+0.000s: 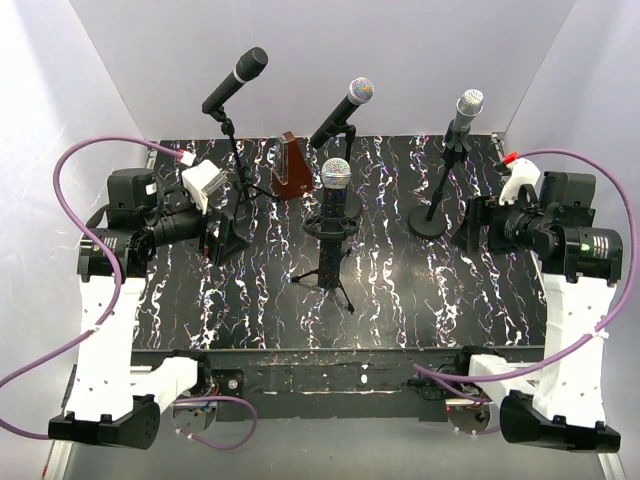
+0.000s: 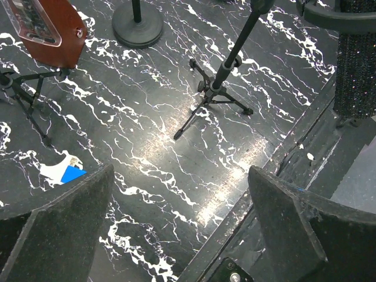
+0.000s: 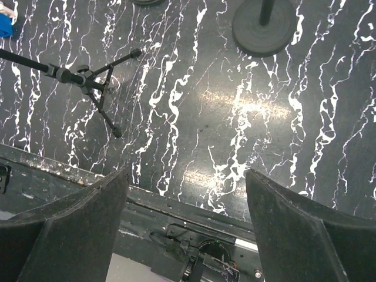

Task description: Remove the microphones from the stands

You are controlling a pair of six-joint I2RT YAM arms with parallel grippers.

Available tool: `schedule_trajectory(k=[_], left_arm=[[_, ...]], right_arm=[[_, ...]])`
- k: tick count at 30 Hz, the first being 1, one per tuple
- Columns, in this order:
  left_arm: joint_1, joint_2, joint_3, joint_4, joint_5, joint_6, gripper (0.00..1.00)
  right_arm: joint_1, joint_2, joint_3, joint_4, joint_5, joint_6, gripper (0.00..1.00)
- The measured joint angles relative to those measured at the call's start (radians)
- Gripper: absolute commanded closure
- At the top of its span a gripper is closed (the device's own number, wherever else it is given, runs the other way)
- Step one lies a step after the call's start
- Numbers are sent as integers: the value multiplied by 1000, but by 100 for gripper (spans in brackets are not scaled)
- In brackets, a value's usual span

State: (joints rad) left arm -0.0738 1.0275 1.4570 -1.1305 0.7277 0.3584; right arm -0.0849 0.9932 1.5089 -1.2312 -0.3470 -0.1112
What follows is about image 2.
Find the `small black tripod stand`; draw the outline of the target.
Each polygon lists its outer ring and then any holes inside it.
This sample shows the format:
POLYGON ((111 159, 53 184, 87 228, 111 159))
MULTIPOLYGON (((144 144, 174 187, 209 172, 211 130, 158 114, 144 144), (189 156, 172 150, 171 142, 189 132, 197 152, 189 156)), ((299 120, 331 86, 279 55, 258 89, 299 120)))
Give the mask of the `small black tripod stand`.
POLYGON ((240 32, 232 50, 225 61, 223 61, 215 75, 215 77, 209 77, 205 71, 197 64, 196 60, 189 60, 189 65, 192 69, 195 69, 202 75, 201 80, 197 86, 197 91, 203 93, 203 100, 199 103, 197 108, 192 112, 191 116, 184 123, 184 125, 173 136, 174 140, 178 140, 180 136, 187 130, 190 122, 194 118, 197 111, 206 105, 210 104, 235 104, 243 110, 245 115, 252 115, 253 109, 244 106, 237 99, 227 93, 227 89, 223 86, 223 82, 228 78, 233 69, 238 68, 243 63, 239 52, 243 47, 246 39, 249 37, 255 24, 257 23, 261 15, 265 15, 273 7, 273 0, 259 0, 251 1, 251 14, 249 15, 243 29, 240 32))

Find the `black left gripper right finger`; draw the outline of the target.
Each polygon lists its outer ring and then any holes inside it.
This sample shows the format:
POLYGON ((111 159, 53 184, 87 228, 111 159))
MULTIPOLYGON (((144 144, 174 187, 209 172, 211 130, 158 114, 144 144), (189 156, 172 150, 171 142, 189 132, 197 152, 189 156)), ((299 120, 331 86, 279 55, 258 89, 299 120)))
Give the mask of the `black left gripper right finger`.
POLYGON ((375 281, 375 214, 252 166, 248 183, 277 281, 375 281))

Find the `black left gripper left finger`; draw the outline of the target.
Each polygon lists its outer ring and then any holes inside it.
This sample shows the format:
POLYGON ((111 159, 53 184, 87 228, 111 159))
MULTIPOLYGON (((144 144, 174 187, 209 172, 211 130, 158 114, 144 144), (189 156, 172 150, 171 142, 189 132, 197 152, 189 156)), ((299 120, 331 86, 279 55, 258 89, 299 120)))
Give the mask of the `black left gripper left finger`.
POLYGON ((1 281, 86 281, 113 184, 104 164, 1 207, 1 281))

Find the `tall black tripod stand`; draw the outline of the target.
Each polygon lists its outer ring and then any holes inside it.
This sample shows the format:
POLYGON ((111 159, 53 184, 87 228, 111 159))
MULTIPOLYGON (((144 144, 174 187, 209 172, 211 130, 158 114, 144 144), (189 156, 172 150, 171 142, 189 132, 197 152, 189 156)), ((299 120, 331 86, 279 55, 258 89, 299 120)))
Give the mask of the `tall black tripod stand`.
POLYGON ((44 79, 58 76, 65 79, 69 74, 70 70, 68 68, 62 68, 54 72, 33 73, 29 75, 19 75, 12 69, 1 69, 1 90, 5 93, 12 94, 11 98, 15 100, 22 108, 24 114, 26 114, 26 117, 34 125, 36 131, 42 138, 43 143, 47 147, 51 147, 51 139, 42 131, 35 119, 32 117, 34 107, 41 95, 44 79), (29 94, 22 87, 23 83, 30 80, 38 81, 36 92, 33 95, 29 94))

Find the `black glitter microphone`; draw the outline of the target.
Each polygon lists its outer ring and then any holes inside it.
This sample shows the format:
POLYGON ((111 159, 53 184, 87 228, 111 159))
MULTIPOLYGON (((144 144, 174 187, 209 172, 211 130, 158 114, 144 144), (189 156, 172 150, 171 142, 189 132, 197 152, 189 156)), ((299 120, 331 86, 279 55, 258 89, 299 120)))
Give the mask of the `black glitter microphone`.
POLYGON ((316 1, 297 1, 309 23, 337 31, 334 111, 344 119, 375 115, 375 1, 335 1, 334 10, 316 1))

